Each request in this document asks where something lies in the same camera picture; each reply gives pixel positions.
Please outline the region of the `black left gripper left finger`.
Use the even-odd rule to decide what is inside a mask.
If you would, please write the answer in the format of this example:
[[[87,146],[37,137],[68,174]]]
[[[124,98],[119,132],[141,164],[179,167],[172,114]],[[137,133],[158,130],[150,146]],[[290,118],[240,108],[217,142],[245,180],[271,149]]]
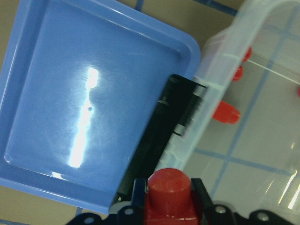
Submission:
[[[147,183],[146,179],[138,178],[134,181],[131,205],[139,209],[144,209]]]

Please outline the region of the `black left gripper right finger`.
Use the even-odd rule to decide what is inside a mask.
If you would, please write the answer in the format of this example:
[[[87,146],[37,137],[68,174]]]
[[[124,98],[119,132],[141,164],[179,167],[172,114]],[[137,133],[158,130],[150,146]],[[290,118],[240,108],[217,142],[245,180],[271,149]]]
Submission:
[[[213,206],[211,197],[206,190],[203,181],[200,178],[191,179],[192,201],[196,209],[207,209]]]

